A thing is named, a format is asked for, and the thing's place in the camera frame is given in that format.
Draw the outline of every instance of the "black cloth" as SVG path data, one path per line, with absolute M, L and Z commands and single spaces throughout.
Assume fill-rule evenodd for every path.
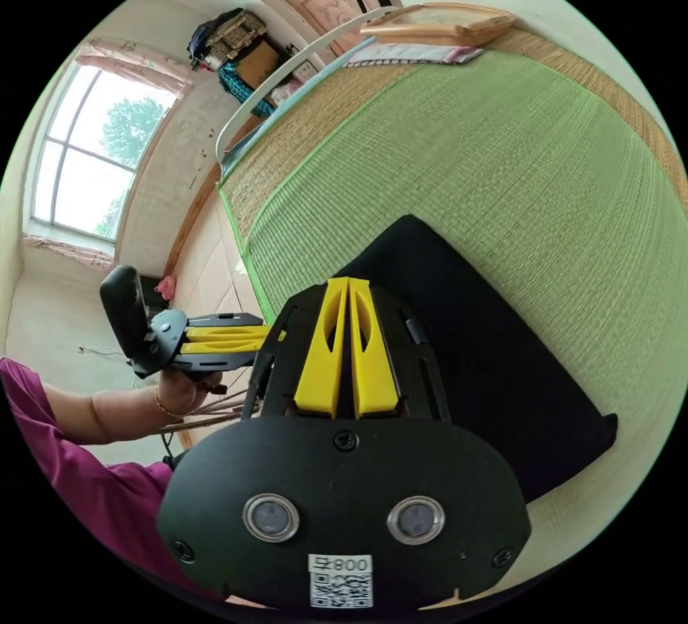
M 516 311 L 424 222 L 399 219 L 338 276 L 366 279 L 408 304 L 436 353 L 453 423 L 502 454 L 526 502 L 613 445 L 616 414 L 602 416 Z
M 202 62 L 208 52 L 206 39 L 214 34 L 221 25 L 231 20 L 233 17 L 236 17 L 239 13 L 243 12 L 243 10 L 243 8 L 235 8 L 234 10 L 217 16 L 215 20 L 208 20 L 196 27 L 196 30 L 191 35 L 191 41 L 186 47 L 189 59 L 193 63 Z

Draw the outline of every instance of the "white bed rail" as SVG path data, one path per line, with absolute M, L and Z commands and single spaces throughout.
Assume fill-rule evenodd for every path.
M 387 13 L 397 10 L 395 6 L 385 6 L 383 8 L 377 8 L 376 10 L 371 10 L 363 15 L 355 17 L 349 22 L 341 24 L 339 27 L 335 27 L 332 31 L 327 34 L 322 35 L 319 39 L 316 39 L 312 44 L 308 44 L 302 51 L 299 51 L 295 56 L 292 56 L 287 60 L 286 63 L 278 67 L 249 97 L 247 101 L 242 103 L 239 110 L 237 110 L 231 118 L 229 118 L 228 123 L 220 130 L 217 136 L 217 142 L 215 144 L 215 156 L 217 162 L 222 164 L 222 159 L 224 157 L 225 145 L 229 144 L 234 136 L 242 128 L 243 124 L 249 119 L 251 111 L 258 106 L 260 101 L 262 101 L 268 94 L 284 79 L 287 75 L 290 75 L 294 70 L 296 70 L 304 61 L 308 60 L 313 54 L 317 53 L 324 47 L 331 44 L 338 37 L 343 34 L 348 34 L 354 29 L 360 29 L 366 22 L 370 20 L 375 20 Z

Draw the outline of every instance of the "window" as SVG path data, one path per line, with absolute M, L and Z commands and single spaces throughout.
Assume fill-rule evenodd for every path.
M 47 131 L 32 218 L 113 242 L 136 169 L 176 97 L 80 67 Z

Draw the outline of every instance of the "window frame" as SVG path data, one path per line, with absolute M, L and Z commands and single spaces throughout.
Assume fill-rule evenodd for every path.
M 91 241 L 100 241 L 102 243 L 105 243 L 109 250 L 113 250 L 116 247 L 117 244 L 117 239 L 121 230 L 122 226 L 122 216 L 127 210 L 127 204 L 128 204 L 128 199 L 132 193 L 132 190 L 134 189 L 133 185 L 135 182 L 135 178 L 137 174 L 140 171 L 140 166 L 141 163 L 145 160 L 145 157 L 148 153 L 148 149 L 151 146 L 151 143 L 156 137 L 156 134 L 162 124 L 164 123 L 165 119 L 169 116 L 170 112 L 174 109 L 177 100 L 170 106 L 164 113 L 162 120 L 158 123 L 157 127 L 153 132 L 150 134 L 150 137 L 148 138 L 148 141 L 145 144 L 145 147 L 143 149 L 143 152 L 141 153 L 141 158 L 139 159 L 138 163 L 136 164 L 135 168 L 131 168 L 129 165 L 124 165 L 123 163 L 120 163 L 119 161 L 113 160 L 112 158 L 108 158 L 107 156 L 102 156 L 97 153 L 93 153 L 92 151 L 89 151 L 88 149 L 83 149 L 81 147 L 74 146 L 70 144 L 70 138 L 72 136 L 72 133 L 75 129 L 76 123 L 79 120 L 79 116 L 81 115 L 81 111 L 85 105 L 85 103 L 88 101 L 88 97 L 90 96 L 90 93 L 93 89 L 93 87 L 97 84 L 98 79 L 103 75 L 103 73 L 106 73 L 105 70 L 99 69 L 91 82 L 88 85 L 88 88 L 84 92 L 83 96 L 81 97 L 79 101 L 79 105 L 77 106 L 77 109 L 75 110 L 75 113 L 72 117 L 72 120 L 70 122 L 70 126 L 67 130 L 67 136 L 64 138 L 64 140 L 59 140 L 53 137 L 50 137 L 50 130 L 52 129 L 53 123 L 55 121 L 55 118 L 57 117 L 57 113 L 60 109 L 60 106 L 62 106 L 62 102 L 65 99 L 65 96 L 67 95 L 67 92 L 69 91 L 70 87 L 72 86 L 72 83 L 74 82 L 77 74 L 79 71 L 83 68 L 84 66 L 78 65 L 77 63 L 73 62 L 71 64 L 71 67 L 67 69 L 61 80 L 59 81 L 59 84 L 57 87 L 55 87 L 55 91 L 53 93 L 53 96 L 49 100 L 48 106 L 46 106 L 46 110 L 44 112 L 44 117 L 42 120 L 42 125 L 39 127 L 37 130 L 36 138 L 34 139 L 34 145 L 32 148 L 32 156 L 31 156 L 31 161 L 33 163 L 29 164 L 29 167 L 32 168 L 33 173 L 32 173 L 32 186 L 30 188 L 30 206 L 29 206 L 29 216 L 28 219 L 31 223 L 37 224 L 41 226 L 42 228 L 48 228 L 48 229 L 56 229 L 56 230 L 61 230 L 67 233 L 71 233 L 72 235 L 77 235 L 80 238 L 91 240 Z M 52 190 L 52 199 L 50 203 L 50 220 L 45 221 L 43 218 L 39 218 L 36 216 L 36 190 L 38 188 L 38 180 L 40 176 L 40 170 L 41 170 L 41 165 L 42 165 L 42 159 L 43 159 L 43 154 L 45 150 L 45 145 L 51 142 L 53 144 L 56 144 L 62 148 L 62 153 L 59 157 L 59 161 L 57 164 L 57 169 L 55 171 L 55 180 L 53 183 L 53 190 Z M 67 155 L 67 150 L 72 149 L 73 151 L 77 151 L 79 153 L 82 153 L 87 156 L 91 156 L 92 158 L 96 158 L 103 163 L 109 163 L 110 165 L 116 165 L 118 168 L 122 168 L 124 171 L 127 171 L 132 174 L 132 180 L 129 185 L 129 189 L 127 190 L 127 193 L 125 195 L 125 198 L 122 202 L 122 211 L 120 212 L 120 218 L 118 220 L 118 226 L 115 231 L 115 236 L 114 238 L 111 237 L 106 237 L 104 235 L 99 235 L 98 233 L 91 233 L 91 232 L 86 232 L 84 230 L 80 230 L 78 228 L 75 228 L 70 225 L 65 225 L 64 223 L 60 223 L 58 221 L 55 221 L 55 207 L 57 204 L 57 193 L 59 190 L 59 180 L 62 175 L 62 169 L 65 164 L 65 157 Z

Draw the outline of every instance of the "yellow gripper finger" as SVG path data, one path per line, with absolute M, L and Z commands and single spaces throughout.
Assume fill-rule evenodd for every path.
M 342 375 L 348 278 L 328 281 L 294 402 L 299 411 L 336 417 Z M 333 346 L 328 344 L 335 331 Z
M 398 404 L 398 394 L 367 280 L 350 279 L 349 306 L 356 418 L 393 412 Z
M 182 354 L 228 354 L 257 352 L 263 345 L 269 325 L 240 325 L 229 327 L 192 327 L 186 331 Z

